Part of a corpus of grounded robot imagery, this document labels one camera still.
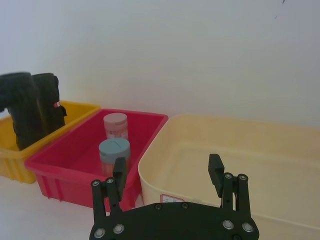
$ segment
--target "plastic jar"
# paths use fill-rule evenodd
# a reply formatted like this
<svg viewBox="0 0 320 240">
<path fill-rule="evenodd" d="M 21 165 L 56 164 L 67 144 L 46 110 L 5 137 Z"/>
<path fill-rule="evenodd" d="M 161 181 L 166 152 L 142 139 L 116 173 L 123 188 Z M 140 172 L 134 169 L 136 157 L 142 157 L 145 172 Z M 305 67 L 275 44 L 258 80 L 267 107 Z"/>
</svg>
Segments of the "plastic jar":
<svg viewBox="0 0 320 240">
<path fill-rule="evenodd" d="M 128 120 L 127 115 L 115 112 L 103 118 L 107 139 L 123 138 L 128 140 Z"/>
<path fill-rule="evenodd" d="M 125 158 L 129 172 L 130 143 L 124 138 L 111 138 L 99 145 L 102 173 L 105 177 L 112 177 L 117 158 Z"/>
</svg>

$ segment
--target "yellow plastic bin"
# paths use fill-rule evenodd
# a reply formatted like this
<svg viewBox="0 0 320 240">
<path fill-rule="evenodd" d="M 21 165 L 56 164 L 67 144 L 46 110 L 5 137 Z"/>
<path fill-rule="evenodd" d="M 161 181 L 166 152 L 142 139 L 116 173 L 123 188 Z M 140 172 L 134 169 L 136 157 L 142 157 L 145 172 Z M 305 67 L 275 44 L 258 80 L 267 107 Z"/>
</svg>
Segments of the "yellow plastic bin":
<svg viewBox="0 0 320 240">
<path fill-rule="evenodd" d="M 173 117 L 139 162 L 144 204 L 186 201 L 218 207 L 208 173 L 210 153 L 220 155 L 226 172 L 248 175 L 259 239 L 320 239 L 319 128 Z"/>
<path fill-rule="evenodd" d="M 25 160 L 100 109 L 98 105 L 71 101 L 61 101 L 61 104 L 66 108 L 68 115 L 64 118 L 65 126 L 22 151 L 19 151 L 16 144 L 12 118 L 7 116 L 0 119 L 0 176 L 32 184 L 36 177 L 25 169 Z"/>
</svg>

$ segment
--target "black cloth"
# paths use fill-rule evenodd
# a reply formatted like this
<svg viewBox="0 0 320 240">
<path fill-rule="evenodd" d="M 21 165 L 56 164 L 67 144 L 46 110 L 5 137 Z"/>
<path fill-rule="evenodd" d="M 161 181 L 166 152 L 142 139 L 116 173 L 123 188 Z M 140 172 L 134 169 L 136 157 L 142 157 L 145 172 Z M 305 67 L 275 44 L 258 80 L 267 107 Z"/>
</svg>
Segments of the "black cloth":
<svg viewBox="0 0 320 240">
<path fill-rule="evenodd" d="M 65 125 L 58 85 L 52 73 L 0 75 L 0 112 L 8 109 L 20 150 Z"/>
</svg>

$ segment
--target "bolt head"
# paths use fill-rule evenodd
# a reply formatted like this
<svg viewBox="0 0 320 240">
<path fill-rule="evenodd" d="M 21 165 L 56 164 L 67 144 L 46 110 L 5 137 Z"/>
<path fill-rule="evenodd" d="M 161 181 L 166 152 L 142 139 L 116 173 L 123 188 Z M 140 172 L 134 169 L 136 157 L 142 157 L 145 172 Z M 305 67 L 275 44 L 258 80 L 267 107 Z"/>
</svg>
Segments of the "bolt head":
<svg viewBox="0 0 320 240">
<path fill-rule="evenodd" d="M 246 179 L 247 179 L 246 176 L 244 176 L 244 175 L 240 175 L 239 178 L 240 178 L 241 180 L 246 180 Z"/>
<path fill-rule="evenodd" d="M 186 202 L 182 203 L 182 208 L 183 209 L 188 209 L 189 208 L 189 204 L 186 203 Z"/>
<path fill-rule="evenodd" d="M 102 238 L 106 233 L 106 230 L 104 228 L 98 228 L 97 230 L 95 230 L 94 232 L 94 237 L 96 239 L 100 239 Z"/>
<path fill-rule="evenodd" d="M 224 227 L 225 229 L 228 229 L 228 230 L 231 230 L 231 229 L 234 228 L 234 224 L 233 224 L 233 222 L 230 221 L 230 220 L 224 220 L 224 221 L 222 222 L 222 225 L 223 225 L 223 227 Z"/>
<path fill-rule="evenodd" d="M 242 240 L 242 238 L 239 235 L 233 235 L 232 240 Z"/>
<path fill-rule="evenodd" d="M 245 230 L 247 233 L 252 233 L 254 231 L 254 227 L 251 226 L 249 223 L 245 222 L 242 224 L 243 230 Z"/>
<path fill-rule="evenodd" d="M 122 224 L 117 224 L 113 228 L 113 232 L 115 234 L 121 234 L 124 230 L 125 230 L 125 226 L 123 226 Z"/>
<path fill-rule="evenodd" d="M 156 204 L 156 205 L 154 206 L 154 208 L 155 208 L 156 210 L 161 210 L 161 209 L 162 209 L 162 205 L 161 205 L 161 204 Z"/>
<path fill-rule="evenodd" d="M 94 181 L 93 183 L 92 183 L 92 186 L 98 186 L 99 185 L 99 181 Z"/>
<path fill-rule="evenodd" d="M 226 173 L 224 176 L 225 176 L 227 179 L 231 179 L 231 178 L 232 178 L 232 175 L 229 174 L 229 173 Z"/>
</svg>

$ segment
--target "white table surface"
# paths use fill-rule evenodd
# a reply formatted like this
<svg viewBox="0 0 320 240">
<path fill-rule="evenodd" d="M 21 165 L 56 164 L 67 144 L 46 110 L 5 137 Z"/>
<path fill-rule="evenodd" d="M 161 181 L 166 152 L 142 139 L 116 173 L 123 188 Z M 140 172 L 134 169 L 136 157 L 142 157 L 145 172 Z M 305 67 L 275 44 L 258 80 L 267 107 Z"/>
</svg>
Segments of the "white table surface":
<svg viewBox="0 0 320 240">
<path fill-rule="evenodd" d="M 93 224 L 92 208 L 48 199 L 37 182 L 0 176 L 0 240 L 88 240 Z"/>
</svg>

